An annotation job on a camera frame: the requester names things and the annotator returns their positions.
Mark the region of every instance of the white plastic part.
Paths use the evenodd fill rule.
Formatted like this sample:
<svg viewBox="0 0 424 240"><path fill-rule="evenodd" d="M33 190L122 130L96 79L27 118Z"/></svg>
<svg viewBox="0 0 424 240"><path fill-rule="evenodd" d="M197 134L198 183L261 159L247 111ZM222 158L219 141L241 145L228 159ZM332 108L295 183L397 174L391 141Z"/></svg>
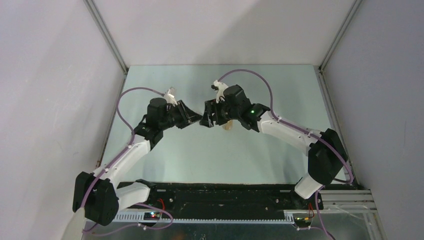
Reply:
<svg viewBox="0 0 424 240"><path fill-rule="evenodd" d="M175 100L175 93L177 92L177 90L173 87L170 87L165 94L163 95L163 98L166 100L167 103L172 104L174 106L176 106L177 100Z"/></svg>
<svg viewBox="0 0 424 240"><path fill-rule="evenodd" d="M140 182L116 190L116 196L119 198L119 211L126 209L136 203L144 203L149 197L150 188Z"/></svg>
<svg viewBox="0 0 424 240"><path fill-rule="evenodd" d="M150 142L143 136L135 135L134 143L132 147L122 155L116 163L109 168L108 172L105 172L100 179L110 179L115 189L118 188L118 184L121 182L122 177L130 170L134 164L140 160L144 155L150 152ZM106 166L103 164L93 171L94 176L97 176L102 169Z"/></svg>
<svg viewBox="0 0 424 240"><path fill-rule="evenodd" d="M294 187L294 191L303 199L308 199L323 185L315 181L309 173L307 173Z"/></svg>
<svg viewBox="0 0 424 240"><path fill-rule="evenodd" d="M291 123L290 121L282 117L279 117L279 119L282 119L286 122ZM257 123L257 126L259 128L259 132L272 135L278 139L285 141L286 143L299 149L306 156L308 156L308 151L311 148L309 147L310 144L314 144L317 142L315 138L308 136L308 134L305 134L292 127L289 127L282 123L277 122L277 120L273 118L270 111L265 112L261 116L261 120ZM308 131L321 137L321 134L320 134L321 131L319 130L308 129Z"/></svg>
<svg viewBox="0 0 424 240"><path fill-rule="evenodd" d="M218 80L213 81L213 85L218 88L216 92L216 103L219 103L224 98L224 90L228 88L227 84Z"/></svg>
<svg viewBox="0 0 424 240"><path fill-rule="evenodd" d="M79 240L83 237L83 231L86 225L86 210L79 208L73 214L69 223L67 224L65 231L63 232L61 240Z"/></svg>
<svg viewBox="0 0 424 240"><path fill-rule="evenodd" d="M157 223L158 220L147 220L144 219L145 213L150 213L150 209L125 209L119 211L113 223ZM171 220L169 218L162 218L161 223L169 223ZM295 218L293 213L284 212L283 219L187 219L187 218L174 218L174 223L178 224L294 224Z"/></svg>

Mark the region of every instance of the black joint bracket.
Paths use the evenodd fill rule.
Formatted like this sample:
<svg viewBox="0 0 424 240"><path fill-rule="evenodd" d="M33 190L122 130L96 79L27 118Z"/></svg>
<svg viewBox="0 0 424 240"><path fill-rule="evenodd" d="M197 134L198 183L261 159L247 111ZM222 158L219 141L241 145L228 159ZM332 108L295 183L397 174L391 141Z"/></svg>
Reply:
<svg viewBox="0 0 424 240"><path fill-rule="evenodd" d="M80 207L89 186L94 181L93 174L81 172L75 180L72 210L75 213ZM85 203L85 217L102 226L110 224L118 209L118 197L109 179L99 179L88 195Z"/></svg>
<svg viewBox="0 0 424 240"><path fill-rule="evenodd" d="M346 161L348 155L336 131L321 132L321 139L329 143ZM307 172L318 183L329 185L343 167L343 163L324 143L317 141L310 145Z"/></svg>

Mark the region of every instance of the pink cable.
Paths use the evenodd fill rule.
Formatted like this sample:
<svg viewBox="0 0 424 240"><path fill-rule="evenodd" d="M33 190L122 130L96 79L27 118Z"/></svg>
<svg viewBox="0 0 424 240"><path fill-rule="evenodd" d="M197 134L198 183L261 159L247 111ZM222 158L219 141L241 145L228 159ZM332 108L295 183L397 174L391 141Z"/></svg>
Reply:
<svg viewBox="0 0 424 240"><path fill-rule="evenodd" d="M172 217L172 215L169 212L167 212L163 209L160 209L160 208L157 208L157 207L154 207L154 206L150 206L150 205L147 205L147 204L144 204L144 203L136 203L134 205L142 206L142 207L145 207L145 208L148 208L148 209L152 209L152 210L164 213L164 214L168 215L168 217L170 218L170 222L167 225L161 226L161 227L151 227L151 226L143 225L141 223L130 223L130 224L127 224L125 226L122 226L120 228L117 228L117 229L110 231L110 232L107 232L107 233L91 233L91 235L95 236L95 237L109 236L109 235L112 235L112 234L119 232L123 229L129 228L129 227L143 227L145 229L150 229L150 230L161 230L161 229L166 229L167 227L171 226L174 222L174 218ZM92 226L89 230L84 231L84 233L89 233L89 231L93 230L96 226L97 226L97 224Z"/></svg>
<svg viewBox="0 0 424 240"><path fill-rule="evenodd" d="M259 73L257 73L257 72L255 72L255 71L252 71L252 70L248 70L248 69L234 69L234 70L231 70L231 71L229 71L229 72L227 72L227 73L225 73L222 77L220 77L219 79L218 79L218 82L221 82L226 76L228 76L228 75L230 75L230 74L232 74L232 73L236 73L236 72L246 72L246 73L250 73L250 74L253 74L253 75L255 75L255 76L257 76L258 78L260 78L261 80L262 80L262 82L264 82L265 83L265 85L266 85L266 87L268 88L268 91L269 91L269 98L270 98L270 109L271 109L271 114L272 114L272 116L276 119L276 120L278 120L279 118L278 118L278 116L275 114L275 112L274 112L274 97L273 97L273 91L271 90L271 86L270 86L270 84L268 83L268 81L267 80L265 80L265 78L263 77L263 76L261 76ZM292 124L292 123L290 123L290 122L288 122L288 121L284 121L284 120L282 120L282 119L280 119L279 120L279 122L280 123L282 123L282 124L284 124L284 125L286 125L286 126L289 126L289 127L291 127L291 128L293 128L293 129L296 129L296 130L298 130L299 132L301 132L301 133L304 133L304 134L309 134L309 131L308 130L306 130L306 129L303 129L303 128L301 128L301 127L299 127L299 126L297 126L297 125L295 125L295 124ZM320 141L321 143L323 143L327 148L329 148L335 155L336 155L336 157L340 160L340 162L343 164L343 166L344 166L344 168L347 170L347 173L349 174L349 180L346 180L346 181L344 181L344 180L340 180L340 179L337 179L337 178L335 178L334 180L335 181L337 181L337 182L341 182L341 183L346 183L346 184L351 184L351 183L353 183L353 181L354 181L354 175L353 175L353 173L352 173L352 170L350 169L350 167L348 166L348 164L346 163L346 161L343 159L343 157L340 155L340 153L338 153L337 152L337 150L333 147L333 146L331 146L327 141L325 141L324 139L321 139L319 136L317 136L317 135L315 135L315 134L313 134L313 133L311 133L310 134L310 136L312 136L314 139L316 139L316 140L318 140L318 141ZM322 186L320 189L318 189L316 192L315 192L315 206L316 206L316 213L318 214L318 217L319 217L319 220L320 220L320 222L321 222L321 226L322 226L322 228L319 228L319 227L313 227L313 228L317 228L317 229L320 229L320 230L322 230L322 231L324 231L324 233L325 233L325 235L327 235L327 237L329 237L329 238L331 238L331 239L334 239L334 236L333 235L331 235L331 233L329 233L327 230L326 230L326 227L324 226L324 222L323 222L323 219L322 219L322 217L321 217L321 213L320 213L320 208L319 208L319 206L318 206L318 192L321 190L321 189L323 189L324 188L324 186Z"/></svg>
<svg viewBox="0 0 424 240"><path fill-rule="evenodd" d="M298 228L298 230L311 230L311 229L319 229L319 230L321 230L321 231L323 231L324 232L324 230L322 229L322 228L320 228L320 227L316 227L316 226L311 226L311 227L298 227L296 224L294 225L295 226L295 228ZM324 232L324 233L328 233L329 234L329 237L331 238L331 240L336 240L336 238L331 234L331 233L329 233L328 231L327 232Z"/></svg>
<svg viewBox="0 0 424 240"><path fill-rule="evenodd" d="M250 73L250 74L253 74L253 75L255 75L255 76L257 76L258 78L260 78L261 80L262 80L262 82L264 82L265 83L265 85L266 85L266 87L268 88L268 91L269 91L269 98L270 98L270 105L269 105L269 108L271 109L271 114L272 114L272 116L276 119L276 120L278 120L279 118L278 118L278 116L275 114L275 112L274 112L274 96L273 96L273 91L271 90L271 86L270 86L270 84L268 83L268 81L267 80L265 80L265 78L263 77L263 76L261 76L259 73L257 73L257 72L255 72L255 71L252 71L252 70L248 70L248 69L234 69L234 70L231 70L231 71L229 71L229 72L227 72L227 73L225 73L222 77L220 77L219 79L218 79L218 82L221 82L226 76L228 76L228 75L230 75L230 74L232 74L232 73L236 73L236 72L246 72L246 73ZM282 120L282 119L280 119L279 120L279 122L280 123L282 123L282 124L284 124L284 125L286 125L286 126L289 126L289 127L291 127L291 128L293 128L293 129L296 129L296 130L298 130L299 132L301 132L301 133L304 133L304 134L309 134L309 131L308 130L306 130L306 129L303 129L303 128L301 128L301 127L299 127L299 126L297 126L297 125L295 125L295 124L293 124L293 123L290 123L290 122L288 122L288 121L284 121L284 120ZM337 151L336 151L336 149L334 149L334 147L333 146L331 146L328 142L326 142L325 140L323 140L323 139L321 139L319 136L317 136L317 135L315 135L315 134L310 134L310 136L311 137L313 137L314 139L316 139L316 140L318 140L318 141L320 141L321 143L323 143L325 146L327 146L335 155L336 155L336 157L341 161L341 163L343 164L343 166L344 166L344 168L347 170L347 173L349 174L349 180L347 180L347 181L344 181L344 180L340 180L340 179L335 179L336 181L338 181L338 182L342 182L342 183L347 183L347 184L351 184L351 183L353 183L353 181L354 181L354 175L352 174L352 170L350 169L350 167L348 166L348 164L346 163L346 161L343 159L343 157L340 155L340 153L338 153Z"/></svg>
<svg viewBox="0 0 424 240"><path fill-rule="evenodd" d="M159 95L161 95L162 97L165 95L165 94L163 94L163 93L161 93L161 92L159 92L159 91L156 91L156 90L154 90L154 89L151 89L151 88L148 88L148 87L142 87L142 86L139 86L139 87L133 87L133 88L130 88L130 89L128 89L128 90L126 90L126 91L124 91L123 93L121 93L121 95L119 96L119 98L118 98L118 101L116 102L116 113L118 114L118 116L119 116L119 118L122 120L122 122L129 128L129 130L131 130L131 139L129 140L129 145L132 145L133 143L134 143L134 138L135 138L135 132L134 132L134 128L124 119L124 117L122 117L122 115L121 115L121 112L120 112L120 110L119 110L119 103L120 103L120 101L121 101L121 99L122 99L122 97L125 95L125 94L127 94L127 93L129 93L129 92L131 92L131 91L134 91L134 90L148 90L148 91L151 91L151 92L153 92L153 93L155 93L155 94L159 94ZM87 189L87 191L85 192L85 195L84 195L84 198L82 198L82 202L81 202L81 206L80 206L80 208L84 208L85 206L86 206L86 203L87 203L87 199L89 198L89 195L90 195L90 193L91 193L91 191L93 190L93 188L94 188L94 186L96 185L96 183L97 183L97 181L100 179L100 177L103 175L103 174L105 174L105 172L106 172L106 170L105 169L109 169L109 168L111 168L117 161L118 161L118 159L120 158L120 157L122 157L122 155L124 155L126 152L127 152L127 150L128 150L128 147L125 147L124 149L122 149L119 153L118 153L118 155L116 155L116 157L115 158L113 158L112 159L112 161L110 161L109 162L109 164L108 165L106 165L106 167L104 167L101 171L100 171L100 173L95 177L95 179L93 180L93 182L90 184L90 186L88 187L88 189Z"/></svg>

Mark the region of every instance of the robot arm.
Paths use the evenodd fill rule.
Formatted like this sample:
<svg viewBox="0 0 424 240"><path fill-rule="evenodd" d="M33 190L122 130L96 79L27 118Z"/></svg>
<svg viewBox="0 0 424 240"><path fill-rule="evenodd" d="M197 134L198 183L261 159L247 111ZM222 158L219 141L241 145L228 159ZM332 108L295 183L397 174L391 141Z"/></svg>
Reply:
<svg viewBox="0 0 424 240"><path fill-rule="evenodd" d="M137 180L131 185L118 188L123 176L144 155L148 154L164 135L164 130L177 127L183 129L201 119L201 115L189 109L183 101L175 101L174 89L168 90L164 98L153 98L147 106L147 114L134 128L133 143L114 164L107 168L103 164L92 173L81 172L75 180L72 210L76 212L89 186L101 175L89 193L85 204L85 217L102 226L112 222L118 211L136 203L144 203L152 197L154 184Z"/></svg>
<svg viewBox="0 0 424 240"><path fill-rule="evenodd" d="M238 120L247 130L272 135L299 149L308 157L307 174L294 188L294 192L302 199L310 198L320 187L330 184L342 169L343 164L335 154L316 138L311 137L311 134L314 134L328 142L346 160L346 152L334 130L327 129L322 132L299 126L309 131L308 134L300 132L275 119L269 107L260 103L252 104L239 85L228 87L225 83L215 81L212 89L217 91L216 99L205 102L200 124L211 128L214 124L223 125L229 120Z"/></svg>

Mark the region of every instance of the beige object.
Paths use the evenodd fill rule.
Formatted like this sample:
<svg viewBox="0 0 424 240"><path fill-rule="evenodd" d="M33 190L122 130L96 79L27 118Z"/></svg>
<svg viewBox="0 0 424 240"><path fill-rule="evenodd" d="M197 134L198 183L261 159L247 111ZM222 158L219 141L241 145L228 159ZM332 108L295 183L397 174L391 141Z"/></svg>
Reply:
<svg viewBox="0 0 424 240"><path fill-rule="evenodd" d="M231 130L233 128L233 120L229 120L226 124L222 125L225 130Z"/></svg>

